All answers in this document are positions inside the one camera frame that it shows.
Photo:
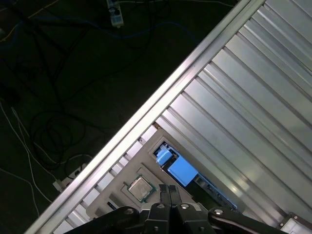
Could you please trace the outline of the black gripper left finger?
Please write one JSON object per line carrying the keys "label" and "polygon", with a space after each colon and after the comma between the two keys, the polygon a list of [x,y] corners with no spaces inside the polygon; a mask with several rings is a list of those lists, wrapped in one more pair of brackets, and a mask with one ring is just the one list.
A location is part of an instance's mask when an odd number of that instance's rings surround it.
{"label": "black gripper left finger", "polygon": [[171,210],[171,186],[160,184],[160,201],[141,211],[124,206],[95,218],[68,234],[167,234]]}

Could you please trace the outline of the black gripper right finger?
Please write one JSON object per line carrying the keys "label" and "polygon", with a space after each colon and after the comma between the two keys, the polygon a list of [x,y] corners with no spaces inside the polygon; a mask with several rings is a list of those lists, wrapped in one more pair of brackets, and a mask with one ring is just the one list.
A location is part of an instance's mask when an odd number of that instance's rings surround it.
{"label": "black gripper right finger", "polygon": [[185,234],[282,234],[283,231],[231,210],[216,207],[205,213],[181,200],[178,187],[170,185],[175,231]]}

